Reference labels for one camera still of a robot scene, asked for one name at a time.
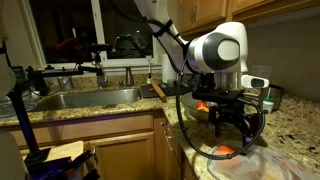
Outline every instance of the cabinet handle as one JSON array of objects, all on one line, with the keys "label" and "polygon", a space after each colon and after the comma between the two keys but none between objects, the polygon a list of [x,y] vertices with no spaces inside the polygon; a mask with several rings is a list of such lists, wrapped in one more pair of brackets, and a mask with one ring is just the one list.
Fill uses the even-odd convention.
[{"label": "cabinet handle", "polygon": [[173,137],[172,136],[166,136],[166,139],[167,139],[167,142],[168,142],[168,145],[170,146],[170,148],[172,149],[173,148]]},{"label": "cabinet handle", "polygon": [[93,155],[93,159],[96,162],[96,164],[99,164],[98,157],[97,157],[97,152],[96,152],[96,147],[93,147],[92,155]]},{"label": "cabinet handle", "polygon": [[190,11],[191,24],[196,22],[197,9],[198,9],[198,4],[197,4],[197,2],[195,2],[191,8],[191,11]]}]

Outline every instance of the plastic bag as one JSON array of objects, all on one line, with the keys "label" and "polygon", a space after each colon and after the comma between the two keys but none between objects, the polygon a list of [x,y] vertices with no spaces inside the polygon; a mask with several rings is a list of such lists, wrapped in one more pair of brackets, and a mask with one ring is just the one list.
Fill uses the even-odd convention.
[{"label": "plastic bag", "polygon": [[[242,147],[239,141],[228,141],[226,145],[237,150]],[[215,146],[211,153],[219,155]],[[288,155],[261,146],[251,146],[245,155],[239,155],[228,160],[208,160],[208,171],[211,174],[220,173],[232,179],[246,180],[317,180],[315,174],[303,164]]]}]

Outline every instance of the orange object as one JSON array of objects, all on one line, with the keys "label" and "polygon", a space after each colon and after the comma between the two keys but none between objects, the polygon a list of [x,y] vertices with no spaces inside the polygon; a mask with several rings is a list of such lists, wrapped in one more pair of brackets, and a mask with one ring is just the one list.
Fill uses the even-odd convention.
[{"label": "orange object", "polygon": [[205,106],[201,106],[199,108],[197,108],[198,111],[204,111],[204,112],[209,112],[209,108],[205,107]]},{"label": "orange object", "polygon": [[[222,156],[226,154],[233,154],[235,152],[236,151],[229,146],[219,146],[214,154]],[[219,164],[219,167],[222,169],[231,170],[233,168],[236,168],[240,163],[239,163],[239,159],[237,157],[234,157],[232,159],[220,160],[218,164]]]},{"label": "orange object", "polygon": [[207,103],[200,101],[196,105],[196,109],[198,110],[199,107],[208,107]]},{"label": "orange object", "polygon": [[233,154],[235,152],[236,151],[229,146],[219,146],[217,149],[217,153],[219,153],[217,155]]}]

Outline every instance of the black cable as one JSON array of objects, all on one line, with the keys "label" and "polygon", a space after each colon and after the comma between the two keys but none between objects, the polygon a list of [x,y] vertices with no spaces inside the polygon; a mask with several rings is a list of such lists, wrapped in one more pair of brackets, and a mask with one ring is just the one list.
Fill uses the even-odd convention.
[{"label": "black cable", "polygon": [[7,58],[7,64],[9,67],[12,67],[11,66],[11,62],[10,62],[10,59],[9,59],[9,56],[8,56],[8,53],[7,53],[7,46],[6,46],[6,42],[2,41],[2,48],[0,48],[0,51],[2,50],[3,53],[5,54],[6,58]]},{"label": "black cable", "polygon": [[252,140],[247,144],[245,145],[242,149],[240,149],[239,151],[236,151],[235,153],[233,154],[226,154],[226,155],[212,155],[212,154],[208,154],[208,153],[205,153],[203,151],[201,151],[199,148],[197,148],[196,146],[194,146],[192,144],[192,142],[190,141],[188,135],[187,135],[187,128],[183,122],[183,119],[182,119],[182,115],[181,115],[181,107],[180,107],[180,84],[181,84],[181,78],[182,78],[182,75],[183,75],[183,69],[185,67],[185,64],[186,64],[186,61],[187,59],[185,58],[183,64],[182,64],[182,67],[181,67],[181,70],[180,70],[180,74],[178,76],[178,85],[177,85],[177,93],[176,93],[176,108],[177,108],[177,115],[178,115],[178,120],[179,120],[179,125],[180,125],[180,128],[181,128],[181,131],[182,131],[182,134],[185,138],[185,140],[187,141],[187,143],[197,152],[199,153],[200,155],[208,158],[208,159],[213,159],[213,160],[225,160],[225,159],[231,159],[237,155],[240,155],[242,153],[244,153],[251,145],[253,145],[253,143],[259,138],[260,134],[262,133],[263,129],[264,129],[264,125],[265,125],[265,116],[264,114],[261,112],[259,106],[253,104],[251,101],[248,101],[244,98],[239,98],[238,100],[245,103],[245,104],[248,104],[248,105],[251,105],[251,106],[254,106],[255,109],[257,110],[257,112],[259,113],[259,128],[258,128],[258,131],[256,132],[255,136],[252,138]]}]

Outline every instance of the kitchen sink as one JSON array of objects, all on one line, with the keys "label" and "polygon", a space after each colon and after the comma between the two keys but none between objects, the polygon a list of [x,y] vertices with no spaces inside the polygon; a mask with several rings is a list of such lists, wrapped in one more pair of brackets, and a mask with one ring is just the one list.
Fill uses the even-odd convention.
[{"label": "kitchen sink", "polygon": [[37,103],[31,112],[52,111],[91,106],[115,106],[133,103],[141,99],[140,89],[119,89],[109,91],[56,94]]}]

